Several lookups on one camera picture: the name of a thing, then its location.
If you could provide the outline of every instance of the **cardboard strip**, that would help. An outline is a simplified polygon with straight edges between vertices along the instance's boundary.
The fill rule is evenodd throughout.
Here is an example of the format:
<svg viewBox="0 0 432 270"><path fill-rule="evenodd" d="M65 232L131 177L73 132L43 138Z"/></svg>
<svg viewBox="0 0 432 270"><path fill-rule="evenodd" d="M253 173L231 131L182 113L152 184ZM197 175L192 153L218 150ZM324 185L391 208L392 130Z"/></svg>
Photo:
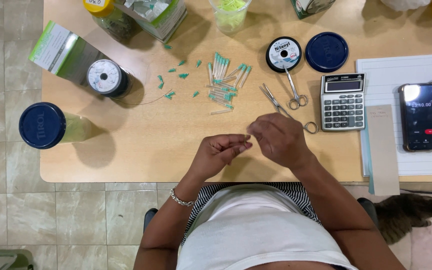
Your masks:
<svg viewBox="0 0 432 270"><path fill-rule="evenodd" d="M391 105L366 107L371 155L369 192L377 196L399 195L399 171Z"/></svg>

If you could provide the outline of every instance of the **blue lid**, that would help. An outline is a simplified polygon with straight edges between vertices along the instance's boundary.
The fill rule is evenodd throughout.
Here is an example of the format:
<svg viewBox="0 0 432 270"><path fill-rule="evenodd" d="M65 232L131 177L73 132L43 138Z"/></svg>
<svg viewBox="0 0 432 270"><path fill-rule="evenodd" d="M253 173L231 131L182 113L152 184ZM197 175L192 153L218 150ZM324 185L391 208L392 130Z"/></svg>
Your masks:
<svg viewBox="0 0 432 270"><path fill-rule="evenodd" d="M348 44L339 34L324 32L315 35L306 45L306 61L319 72L339 70L348 59Z"/></svg>
<svg viewBox="0 0 432 270"><path fill-rule="evenodd" d="M19 134L30 146L48 149L57 145L66 132L63 111L49 102L34 103L21 114Z"/></svg>

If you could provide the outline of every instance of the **scissors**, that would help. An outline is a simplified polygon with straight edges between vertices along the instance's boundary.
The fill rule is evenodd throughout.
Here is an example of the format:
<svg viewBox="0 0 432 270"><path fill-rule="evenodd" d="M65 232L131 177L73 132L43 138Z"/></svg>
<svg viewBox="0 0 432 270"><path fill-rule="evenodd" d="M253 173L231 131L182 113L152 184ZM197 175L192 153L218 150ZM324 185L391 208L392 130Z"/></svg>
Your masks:
<svg viewBox="0 0 432 270"><path fill-rule="evenodd" d="M290 72L288 71L286 66L283 66L283 67L284 67L284 70L286 71L287 79L289 80L289 84L291 85L291 89L293 90L293 94L294 94L294 98L290 99L289 102L287 103L288 107L291 110L297 110L300 106L301 107L306 106L308 104L308 96L307 95L298 95L298 93L296 92L296 88L294 87L293 80L291 79ZM293 104L294 102L297 103L297 106L291 107L291 104Z"/></svg>
<svg viewBox="0 0 432 270"><path fill-rule="evenodd" d="M276 112L278 112L278 113L281 113L280 112L280 110L282 110L287 116L289 116L290 118L292 118L293 120L295 120L292 116L291 116L291 114L289 114L283 107L281 107L281 105L279 105L279 102L278 101L276 101L276 99L275 99L275 97L273 96L273 94L271 94L271 92L269 91L269 89L268 89L268 87L266 86L266 84L262 84L262 86L264 86L264 88L266 89L266 91L260 86L259 87L259 89L261 89L261 91L268 97L268 99L271 101L271 102L273 102L273 106L274 106L274 108L276 109ZM308 126L309 125L312 125L312 126L315 126L315 128L316 128L316 131L311 131L311 130L309 130L309 128L308 128ZM318 131L319 131L319 127L318 127L318 125L316 125L316 123L315 122L311 122L311 121L309 121L309 122L307 122L306 123L306 125L304 125L303 126L303 128L307 131L307 132L309 132L309 133L311 133L311 134L316 134L316 133L318 133Z"/></svg>

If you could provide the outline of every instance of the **tabby cat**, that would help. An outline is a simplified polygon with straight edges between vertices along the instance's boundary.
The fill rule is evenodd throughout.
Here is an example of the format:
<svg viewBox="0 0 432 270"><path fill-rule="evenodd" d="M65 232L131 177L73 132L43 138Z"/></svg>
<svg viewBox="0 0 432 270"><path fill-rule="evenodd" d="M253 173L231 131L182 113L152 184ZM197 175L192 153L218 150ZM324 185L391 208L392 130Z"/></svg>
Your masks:
<svg viewBox="0 0 432 270"><path fill-rule="evenodd" d="M379 231L388 245L401 240L412 227L431 225L432 197L414 193L393 195L374 204Z"/></svg>

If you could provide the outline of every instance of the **calculator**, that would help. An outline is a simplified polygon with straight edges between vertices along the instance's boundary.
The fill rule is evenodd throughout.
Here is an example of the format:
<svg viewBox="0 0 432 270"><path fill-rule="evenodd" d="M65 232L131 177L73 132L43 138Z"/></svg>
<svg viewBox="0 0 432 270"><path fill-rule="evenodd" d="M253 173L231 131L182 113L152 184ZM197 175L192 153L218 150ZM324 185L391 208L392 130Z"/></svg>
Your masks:
<svg viewBox="0 0 432 270"><path fill-rule="evenodd" d="M321 128L323 131L364 129L366 73L321 77Z"/></svg>

